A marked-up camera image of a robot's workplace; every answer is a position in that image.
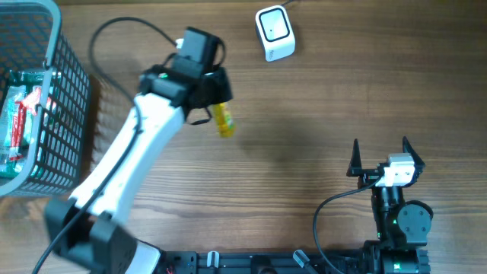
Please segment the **wooden table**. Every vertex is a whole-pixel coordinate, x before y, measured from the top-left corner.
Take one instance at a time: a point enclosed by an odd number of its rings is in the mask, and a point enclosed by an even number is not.
[[[448,1],[308,1],[288,6],[293,56],[268,63],[254,15],[275,2],[62,7],[63,30],[90,71],[87,47],[108,19],[134,16],[174,38],[186,26],[227,44],[237,123],[184,126],[137,195],[127,228],[165,250],[313,251],[312,214],[356,188],[345,171],[352,142],[365,167],[401,151],[407,135],[427,167],[407,199],[435,212],[428,250],[434,273],[487,267],[487,21],[485,4]],[[147,27],[122,23],[97,44],[103,67],[134,93],[138,74],[173,52]],[[103,88],[94,168],[129,105]],[[26,273],[48,244],[46,199],[0,199],[0,272]],[[319,221],[324,247],[376,237],[370,193],[339,199]],[[85,272],[50,257],[43,271]]]

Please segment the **gray plastic basket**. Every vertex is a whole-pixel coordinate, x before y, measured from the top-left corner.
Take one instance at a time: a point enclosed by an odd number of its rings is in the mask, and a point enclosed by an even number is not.
[[[44,78],[27,161],[13,180],[0,178],[0,196],[59,195],[79,184],[91,95],[88,75],[61,32],[57,5],[50,0],[1,0],[3,99],[10,70],[30,69],[42,70]],[[47,106],[48,97],[56,107]]]

